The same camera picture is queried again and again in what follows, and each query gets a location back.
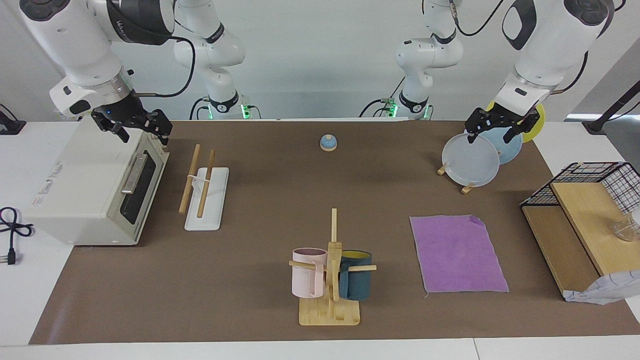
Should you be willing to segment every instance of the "black wire rack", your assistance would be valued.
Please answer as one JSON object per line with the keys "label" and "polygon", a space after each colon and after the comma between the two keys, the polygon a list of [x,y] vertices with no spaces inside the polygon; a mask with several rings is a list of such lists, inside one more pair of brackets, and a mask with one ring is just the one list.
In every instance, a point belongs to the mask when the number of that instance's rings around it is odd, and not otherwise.
{"label": "black wire rack", "polygon": [[602,183],[622,213],[640,206],[640,175],[630,163],[572,163],[545,186],[520,204],[522,206],[560,205],[551,184]]}

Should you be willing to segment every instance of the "purple cloth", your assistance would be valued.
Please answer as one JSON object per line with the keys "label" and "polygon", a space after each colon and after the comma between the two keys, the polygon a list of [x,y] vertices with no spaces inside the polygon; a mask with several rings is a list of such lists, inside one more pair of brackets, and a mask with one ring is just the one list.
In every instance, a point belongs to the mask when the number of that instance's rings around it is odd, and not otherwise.
{"label": "purple cloth", "polygon": [[498,257],[483,222],[473,215],[410,217],[428,293],[508,293]]}

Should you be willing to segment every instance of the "pink mug handle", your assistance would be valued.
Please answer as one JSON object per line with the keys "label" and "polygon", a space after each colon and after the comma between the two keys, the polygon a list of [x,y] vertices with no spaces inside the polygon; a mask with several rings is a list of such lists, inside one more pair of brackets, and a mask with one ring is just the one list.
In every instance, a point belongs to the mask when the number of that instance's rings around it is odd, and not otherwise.
{"label": "pink mug handle", "polygon": [[320,297],[324,291],[324,265],[317,261],[313,261],[316,266],[316,280],[314,281],[314,292],[312,297]]}

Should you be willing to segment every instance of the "brown table mat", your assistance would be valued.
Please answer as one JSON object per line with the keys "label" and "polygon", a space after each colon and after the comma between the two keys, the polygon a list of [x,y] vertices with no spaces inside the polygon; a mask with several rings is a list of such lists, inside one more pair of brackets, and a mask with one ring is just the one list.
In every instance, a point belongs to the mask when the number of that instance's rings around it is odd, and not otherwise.
{"label": "brown table mat", "polygon": [[[624,301],[565,302],[518,204],[551,178],[532,143],[489,185],[460,194],[439,177],[461,122],[176,122],[140,243],[76,247],[32,344],[639,334]],[[323,152],[334,134],[338,149]],[[230,168],[219,231],[178,214],[195,143]],[[201,156],[205,166],[207,156]],[[373,253],[356,327],[302,327],[287,261],[330,240]],[[478,216],[511,293],[425,296],[409,216]]]}

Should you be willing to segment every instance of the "blue mug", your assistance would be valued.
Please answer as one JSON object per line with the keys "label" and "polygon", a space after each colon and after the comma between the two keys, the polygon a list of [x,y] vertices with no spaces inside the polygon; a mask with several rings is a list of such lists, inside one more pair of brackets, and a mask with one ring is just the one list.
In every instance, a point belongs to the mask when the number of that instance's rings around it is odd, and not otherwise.
{"label": "blue mug", "polygon": [[365,300],[371,292],[371,272],[349,272],[350,266],[371,265],[371,253],[345,250],[340,261],[339,293],[347,300]]}

